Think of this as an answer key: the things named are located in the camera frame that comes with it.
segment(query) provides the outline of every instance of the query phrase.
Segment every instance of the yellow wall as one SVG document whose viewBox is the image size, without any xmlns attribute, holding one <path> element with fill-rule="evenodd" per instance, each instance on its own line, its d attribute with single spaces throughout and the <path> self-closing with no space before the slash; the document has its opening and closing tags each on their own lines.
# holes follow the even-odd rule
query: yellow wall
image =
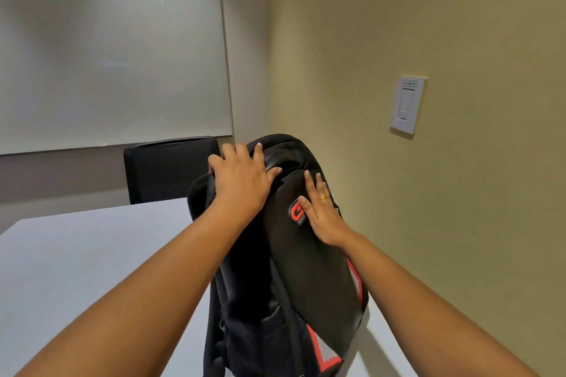
<svg viewBox="0 0 566 377">
<path fill-rule="evenodd" d="M 345 219 L 543 376 L 566 370 L 566 0 L 269 0 L 273 131 Z M 413 140 L 400 74 L 428 76 Z"/>
</svg>

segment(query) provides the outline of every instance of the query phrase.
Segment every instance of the whiteboard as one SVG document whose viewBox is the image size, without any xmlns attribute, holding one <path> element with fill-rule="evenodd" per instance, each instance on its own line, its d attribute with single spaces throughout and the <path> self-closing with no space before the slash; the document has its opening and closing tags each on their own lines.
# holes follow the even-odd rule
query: whiteboard
<svg viewBox="0 0 566 377">
<path fill-rule="evenodd" d="M 220 0 L 0 0 L 0 154 L 231 134 Z"/>
</svg>

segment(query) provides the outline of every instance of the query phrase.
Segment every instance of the black backpack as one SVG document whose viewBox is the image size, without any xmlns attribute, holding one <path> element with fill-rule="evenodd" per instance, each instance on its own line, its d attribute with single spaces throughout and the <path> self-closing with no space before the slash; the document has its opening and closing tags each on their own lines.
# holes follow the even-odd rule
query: black backpack
<svg viewBox="0 0 566 377">
<path fill-rule="evenodd" d="M 235 377 L 334 376 L 362 320 L 367 289 L 344 253 L 315 236 L 297 203 L 307 196 L 305 170 L 325 180 L 312 153 L 300 140 L 274 134 L 251 142 L 250 155 L 258 142 L 266 168 L 283 171 L 210 282 L 204 377 L 222 377 L 225 368 Z M 191 185 L 193 220 L 215 196 L 214 176 Z"/>
</svg>

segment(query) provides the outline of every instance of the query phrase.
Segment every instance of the hand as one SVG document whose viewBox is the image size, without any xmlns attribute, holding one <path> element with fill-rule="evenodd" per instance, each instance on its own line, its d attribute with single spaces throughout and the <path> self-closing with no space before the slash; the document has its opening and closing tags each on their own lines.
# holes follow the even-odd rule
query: hand
<svg viewBox="0 0 566 377">
<path fill-rule="evenodd" d="M 311 201 L 300 196 L 299 204 L 305 211 L 316 237 L 327 245 L 342 247 L 343 240 L 352 231 L 338 213 L 338 209 L 334 208 L 326 183 L 322 181 L 320 173 L 317 173 L 315 186 L 309 171 L 305 171 L 305 182 Z M 323 195 L 327 198 L 321 200 L 320 197 Z"/>
<path fill-rule="evenodd" d="M 269 190 L 281 168 L 265 173 L 265 157 L 261 143 L 250 158 L 246 145 L 238 142 L 236 148 L 222 145 L 224 159 L 218 155 L 208 158 L 208 173 L 216 178 L 216 202 L 235 210 L 249 223 L 265 204 Z"/>
</svg>

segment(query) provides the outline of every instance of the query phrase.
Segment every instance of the black mesh chair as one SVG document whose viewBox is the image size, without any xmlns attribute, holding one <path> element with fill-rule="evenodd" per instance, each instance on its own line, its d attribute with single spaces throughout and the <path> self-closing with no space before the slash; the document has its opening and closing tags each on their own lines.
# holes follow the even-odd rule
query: black mesh chair
<svg viewBox="0 0 566 377">
<path fill-rule="evenodd" d="M 124 149 L 130 203 L 187 197 L 188 187 L 208 173 L 208 157 L 220 155 L 214 137 L 146 143 Z"/>
</svg>

